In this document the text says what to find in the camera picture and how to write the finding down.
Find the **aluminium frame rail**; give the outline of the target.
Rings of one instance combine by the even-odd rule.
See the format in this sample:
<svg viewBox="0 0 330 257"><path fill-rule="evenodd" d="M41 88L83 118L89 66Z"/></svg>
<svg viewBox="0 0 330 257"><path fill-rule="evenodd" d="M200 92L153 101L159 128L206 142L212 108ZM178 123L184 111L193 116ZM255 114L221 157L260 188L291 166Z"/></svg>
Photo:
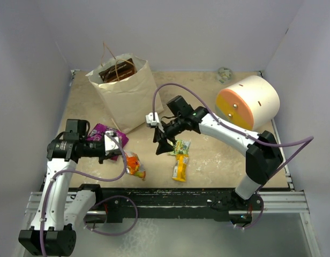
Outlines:
<svg viewBox="0 0 330 257"><path fill-rule="evenodd" d="M212 111L209 109L209 107L206 104L202 104L201 106L207 108L209 113L213 114ZM174 115L172 113L172 116L169 118L168 122L170 120L172 120L173 118L174 118ZM276 142L276 146L281 151L281 149L284 147L284 144ZM287 164L287 162L288 161L283 158L283 162L280 165L280 168L276 171L276 173L279 172ZM308 204L306 202L306 198L304 196L304 193L302 193L302 192L263 192L262 188L263 188L263 186L259 190L257 190L256 193L254 193L254 194L261 196L261 198L264 202L263 210L262 211L253 211L251 214L252 221L249 224L239 224L239 223L233 223L230 221L230 223L235 228L244 230L244 229L248 229L248 228L252 227L260 219L263 212L306 214L309 211ZM39 206L39 203L41 200L41 194L42 194L42 192L33 193L29 199L29 203L28 203L28 207L27 207L27 215L29 217L31 217L32 220L33 220L33 218L36 214L37 208ZM76 230L76 232L80 228L86 228L88 230L92 229L91 223L87 220L87 216L88 216L87 213L86 213L81 225Z"/></svg>

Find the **large cylindrical drum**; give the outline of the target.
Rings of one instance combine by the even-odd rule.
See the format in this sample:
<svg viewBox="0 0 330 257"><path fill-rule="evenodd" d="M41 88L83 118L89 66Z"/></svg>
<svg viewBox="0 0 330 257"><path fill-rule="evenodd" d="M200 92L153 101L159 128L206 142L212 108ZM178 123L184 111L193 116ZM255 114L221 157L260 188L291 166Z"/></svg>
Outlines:
<svg viewBox="0 0 330 257"><path fill-rule="evenodd" d="M255 131L273 119L280 109L280 98L262 77L251 75L220 90L215 113L224 120Z"/></svg>

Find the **orange snack bag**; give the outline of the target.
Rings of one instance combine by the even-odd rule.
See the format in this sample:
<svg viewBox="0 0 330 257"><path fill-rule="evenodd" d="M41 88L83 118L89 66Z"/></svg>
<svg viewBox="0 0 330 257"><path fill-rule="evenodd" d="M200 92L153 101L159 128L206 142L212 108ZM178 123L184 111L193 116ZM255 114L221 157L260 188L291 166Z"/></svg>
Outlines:
<svg viewBox="0 0 330 257"><path fill-rule="evenodd" d="M136 153L130 151L126 151L125 155L127 160L126 173L145 180L146 169L141 163L139 156Z"/></svg>

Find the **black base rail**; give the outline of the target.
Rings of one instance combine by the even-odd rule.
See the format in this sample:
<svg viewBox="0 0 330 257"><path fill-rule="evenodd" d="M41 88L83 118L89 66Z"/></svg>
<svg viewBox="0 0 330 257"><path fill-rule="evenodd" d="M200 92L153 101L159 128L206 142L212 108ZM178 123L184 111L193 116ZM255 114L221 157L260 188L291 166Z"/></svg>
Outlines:
<svg viewBox="0 0 330 257"><path fill-rule="evenodd" d="M120 223L125 218L209 219L218 222L249 224L253 211L262 211L261 196L241 199L231 188L102 188L83 184L67 193L66 204L75 201L80 191L90 190L98 206L89 206L87 220L100 218Z"/></svg>

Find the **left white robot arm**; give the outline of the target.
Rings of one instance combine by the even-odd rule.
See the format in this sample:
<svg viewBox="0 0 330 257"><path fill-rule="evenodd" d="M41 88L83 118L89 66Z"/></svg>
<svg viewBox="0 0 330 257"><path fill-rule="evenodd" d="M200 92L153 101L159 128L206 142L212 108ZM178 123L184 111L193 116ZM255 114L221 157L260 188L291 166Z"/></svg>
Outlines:
<svg viewBox="0 0 330 257"><path fill-rule="evenodd" d="M70 256L76 244L76 230L89 209L103 206L99 185L81 185L74 200L66 205L69 185L80 158L97 158L103 163L122 154L116 130L99 133L100 140L89 139L87 120L68 119L65 130L47 147L47 172L41 200L30 227L21 230L18 240L33 256Z"/></svg>

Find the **small tape roll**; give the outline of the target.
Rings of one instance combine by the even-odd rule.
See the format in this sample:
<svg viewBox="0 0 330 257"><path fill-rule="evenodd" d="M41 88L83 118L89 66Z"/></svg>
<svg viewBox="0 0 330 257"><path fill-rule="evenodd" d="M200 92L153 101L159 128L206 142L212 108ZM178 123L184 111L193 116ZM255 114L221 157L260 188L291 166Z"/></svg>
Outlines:
<svg viewBox="0 0 330 257"><path fill-rule="evenodd" d="M233 79L233 72L231 69L226 68L226 67L221 67L218 69L217 74L216 74L216 79L221 83L221 84L227 84L232 81Z"/></svg>

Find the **purple candy bag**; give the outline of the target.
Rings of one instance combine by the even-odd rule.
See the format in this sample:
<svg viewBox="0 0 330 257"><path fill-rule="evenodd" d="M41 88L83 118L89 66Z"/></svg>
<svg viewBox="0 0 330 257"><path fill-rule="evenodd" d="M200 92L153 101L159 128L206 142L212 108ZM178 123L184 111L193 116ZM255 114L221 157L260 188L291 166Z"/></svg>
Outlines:
<svg viewBox="0 0 330 257"><path fill-rule="evenodd" d="M106 126L106 125L103 125L103 124L96 124L96 126L89 133L89 135L85 141L103 141L104 142L104 133L107 130L114 130L117 132L117 134L121 140L120 148L124 148L124 146L128 142L127 136L124 133L120 132L119 130ZM123 158L123 162L125 163L126 159L124 158L123 154L121 155L121 157Z"/></svg>

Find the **yellow snack bar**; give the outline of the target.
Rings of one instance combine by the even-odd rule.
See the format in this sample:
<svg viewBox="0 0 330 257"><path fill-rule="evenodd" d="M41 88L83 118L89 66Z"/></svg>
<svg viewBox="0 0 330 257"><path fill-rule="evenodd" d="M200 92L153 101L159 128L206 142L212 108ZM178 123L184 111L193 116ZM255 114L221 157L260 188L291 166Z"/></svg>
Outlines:
<svg viewBox="0 0 330 257"><path fill-rule="evenodd" d="M172 179L179 182L186 182L186 167L189 156L185 154L176 155L176 163L172 173Z"/></svg>

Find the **brown paper bag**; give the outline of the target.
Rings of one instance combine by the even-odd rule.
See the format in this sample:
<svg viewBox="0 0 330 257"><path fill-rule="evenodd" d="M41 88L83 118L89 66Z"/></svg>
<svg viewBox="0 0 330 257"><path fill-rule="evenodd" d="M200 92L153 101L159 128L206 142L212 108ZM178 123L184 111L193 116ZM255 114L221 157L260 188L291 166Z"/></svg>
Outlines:
<svg viewBox="0 0 330 257"><path fill-rule="evenodd" d="M117 59L132 58L137 72L121 81L103 83L99 72L115 64ZM86 74L89 82L102 99L113 124L123 133L129 133L145 122L145 116L153 110L164 111L159 94L154 95L158 88L147 60L131 53L113 55Z"/></svg>

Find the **brown m&m's bag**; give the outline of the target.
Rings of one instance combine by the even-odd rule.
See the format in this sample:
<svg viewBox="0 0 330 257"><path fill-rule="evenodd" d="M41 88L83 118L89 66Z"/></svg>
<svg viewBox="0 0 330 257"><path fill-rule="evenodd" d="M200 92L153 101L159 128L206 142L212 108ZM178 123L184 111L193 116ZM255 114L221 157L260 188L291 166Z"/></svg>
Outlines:
<svg viewBox="0 0 330 257"><path fill-rule="evenodd" d="M99 72L99 76L103 83L110 83L124 80L136 72L137 69L132 58L117 59L114 65Z"/></svg>

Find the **small green snack packet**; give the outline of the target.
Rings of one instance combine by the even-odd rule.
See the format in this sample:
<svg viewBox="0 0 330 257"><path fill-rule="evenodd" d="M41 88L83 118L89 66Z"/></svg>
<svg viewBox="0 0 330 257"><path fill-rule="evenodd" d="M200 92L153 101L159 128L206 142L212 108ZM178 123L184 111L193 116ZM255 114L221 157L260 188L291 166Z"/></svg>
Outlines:
<svg viewBox="0 0 330 257"><path fill-rule="evenodd" d="M191 141L177 140L176 143L170 142L172 151L168 153L170 156L187 155L191 146Z"/></svg>

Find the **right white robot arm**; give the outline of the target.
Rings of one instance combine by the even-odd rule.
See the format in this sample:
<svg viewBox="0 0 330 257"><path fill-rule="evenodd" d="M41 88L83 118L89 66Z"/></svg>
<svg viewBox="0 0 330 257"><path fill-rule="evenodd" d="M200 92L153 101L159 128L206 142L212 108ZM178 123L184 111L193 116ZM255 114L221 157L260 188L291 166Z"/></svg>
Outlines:
<svg viewBox="0 0 330 257"><path fill-rule="evenodd" d="M244 130L202 106L193 109L180 95L171 99L167 106L174 115L168 123L162 121L157 112L145 117L147 126L155 129L156 154L172 151L176 136L184 131L195 131L232 146L245 157L246 174L235 188L231 201L235 208L245 209L251 203L251 196L269 181L283 162L274 135L268 131Z"/></svg>

